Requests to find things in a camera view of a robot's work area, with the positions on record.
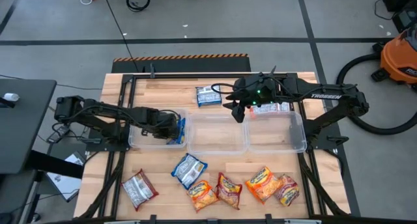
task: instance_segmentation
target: clear plastic container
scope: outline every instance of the clear plastic container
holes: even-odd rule
[[[297,153],[307,148],[302,118],[298,113],[247,115],[249,150],[254,153]]]
[[[129,145],[132,148],[146,148],[146,149],[161,149],[161,148],[184,148],[187,144],[190,136],[190,123],[189,115],[186,109],[172,109],[181,115],[182,118],[185,117],[185,127],[184,127],[184,142],[177,145],[167,145],[167,139],[155,139],[151,133],[148,133],[148,136],[143,136],[141,134],[142,129],[132,126],[130,127],[129,133]]]
[[[248,148],[246,123],[237,123],[230,114],[193,114],[189,123],[190,154],[237,155]]]

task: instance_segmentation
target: wooden table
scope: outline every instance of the wooden table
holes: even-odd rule
[[[157,109],[186,108],[193,113],[226,113],[230,110],[212,105],[198,108],[195,97],[195,87],[207,86],[212,83],[230,83],[235,79],[140,79],[136,83],[134,106],[154,107]],[[311,83],[316,83],[314,72],[299,72],[299,78]],[[121,87],[122,74],[107,74],[104,82],[101,101],[117,105]],[[321,100],[305,100],[306,115],[314,119],[324,113]],[[159,196],[143,204],[136,212],[126,192],[121,189],[117,219],[149,219],[151,214],[156,214],[157,219],[263,219],[265,214],[272,214],[273,218],[303,218],[308,217],[306,200],[302,187],[301,172],[296,154],[259,155],[247,152],[241,156],[199,156],[199,159],[208,163],[207,170],[200,179],[209,181],[212,186],[217,183],[219,172],[225,173],[236,183],[244,184],[262,166],[268,166],[276,176],[283,173],[291,176],[300,187],[300,196],[290,207],[282,206],[275,198],[271,197],[265,205],[255,200],[253,195],[243,187],[240,196],[240,210],[234,210],[223,201],[208,206],[198,214],[194,211],[191,199],[186,190],[176,178],[170,175],[174,166],[185,155],[183,150],[130,150],[126,153],[122,181],[143,169],[152,182]],[[349,205],[345,193],[345,187],[340,175],[337,159],[327,153],[316,150],[315,157],[321,178],[321,184],[345,212],[349,212]],[[81,189],[74,217],[86,211],[98,192],[102,189],[108,152],[101,152],[89,160],[85,166]],[[313,204],[316,214],[319,213],[315,190],[310,185]],[[106,215],[110,214],[113,192],[108,195]]]

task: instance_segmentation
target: orange and black warning stripe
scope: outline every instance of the orange and black warning stripe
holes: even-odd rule
[[[223,58],[223,57],[247,57],[248,54],[213,54],[213,55],[167,55],[160,57],[135,57],[135,58],[116,58],[113,62],[120,61],[154,61],[162,59],[202,59],[202,58]]]

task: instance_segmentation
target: concrete floor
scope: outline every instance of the concrete floor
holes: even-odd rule
[[[0,21],[13,1],[0,0]],[[256,42],[255,39],[255,42],[233,43],[130,44],[134,57],[248,53],[253,71],[269,71],[277,65],[277,71],[283,72],[314,71],[320,81],[327,83],[335,82],[339,70],[348,61],[371,53],[372,44],[341,44],[329,40],[318,43],[318,54],[314,54],[311,45],[316,43],[291,38],[397,35],[391,21],[373,15],[376,0],[304,1],[311,22],[310,34],[298,0],[152,0],[149,8],[140,13],[130,12],[125,0],[109,0],[127,39],[287,38],[284,42]],[[379,11],[389,16],[383,4],[379,5]],[[111,72],[112,60],[128,56],[124,45],[105,41],[121,39],[105,0],[96,0],[89,6],[81,5],[79,0],[20,0],[7,22],[4,28],[5,23],[0,25],[0,74],[100,88],[105,74]],[[56,43],[62,44],[62,40],[96,39],[103,40],[102,45],[10,45],[22,40],[59,40]],[[319,55],[322,65],[314,59],[315,55]],[[359,84],[366,94],[371,109],[364,119],[376,126],[392,127],[415,113],[417,98],[404,86],[389,81],[373,83],[369,75],[377,65],[361,64],[349,73],[346,82]],[[99,98],[100,91],[57,87],[53,99],[75,94]],[[43,138],[49,136],[53,123],[53,115],[48,111],[39,131]],[[74,127],[77,133],[82,131],[81,126]],[[347,119],[339,127],[342,135],[351,138],[345,143],[345,151],[361,215],[417,220],[414,211],[417,127],[384,137],[364,132]],[[47,145],[37,140],[35,148],[45,152]],[[42,222],[70,219],[75,203],[75,200],[65,203],[60,197],[54,197],[40,201],[37,212],[42,214]]]

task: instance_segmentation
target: orange noodle package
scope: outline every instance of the orange noodle package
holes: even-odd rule
[[[217,197],[222,201],[230,204],[233,208],[239,210],[240,192],[242,192],[242,184],[234,184],[230,179],[226,178],[223,173],[219,173],[217,181]]]
[[[284,206],[290,206],[290,204],[300,195],[300,189],[297,183],[288,175],[282,175],[279,179],[280,187],[278,192],[275,193],[275,197]]]
[[[268,167],[263,167],[246,186],[255,198],[265,204],[265,201],[278,189],[278,179]]]
[[[139,209],[139,205],[159,195],[154,186],[152,186],[151,182],[149,182],[149,179],[146,177],[142,169],[137,174],[129,178],[129,180],[123,182],[122,186],[129,195],[136,212]]]
[[[188,190],[196,212],[219,200],[211,188],[206,180],[201,180]]]

